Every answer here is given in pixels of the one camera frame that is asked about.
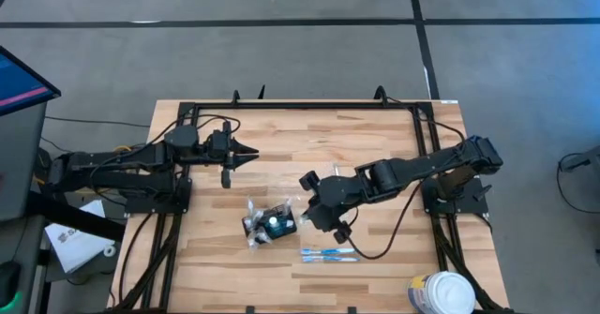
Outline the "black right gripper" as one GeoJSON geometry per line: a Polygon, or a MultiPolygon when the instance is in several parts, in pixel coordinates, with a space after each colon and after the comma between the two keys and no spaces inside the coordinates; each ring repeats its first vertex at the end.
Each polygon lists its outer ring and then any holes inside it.
{"type": "Polygon", "coordinates": [[[320,179],[315,171],[310,171],[299,183],[303,190],[313,192],[302,218],[309,220],[317,230],[334,232],[339,244],[347,242],[351,226],[340,217],[357,202],[357,178],[331,175],[320,179]]]}

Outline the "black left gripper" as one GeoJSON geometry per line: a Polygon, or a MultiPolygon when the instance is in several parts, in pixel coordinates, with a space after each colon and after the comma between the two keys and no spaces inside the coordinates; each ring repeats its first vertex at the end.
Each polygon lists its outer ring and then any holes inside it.
{"type": "Polygon", "coordinates": [[[213,130],[207,153],[215,163],[222,167],[221,185],[223,188],[231,187],[231,170],[259,158],[259,155],[252,155],[258,154],[258,149],[243,145],[236,138],[232,138],[231,123],[227,120],[222,122],[221,129],[213,130]]]}

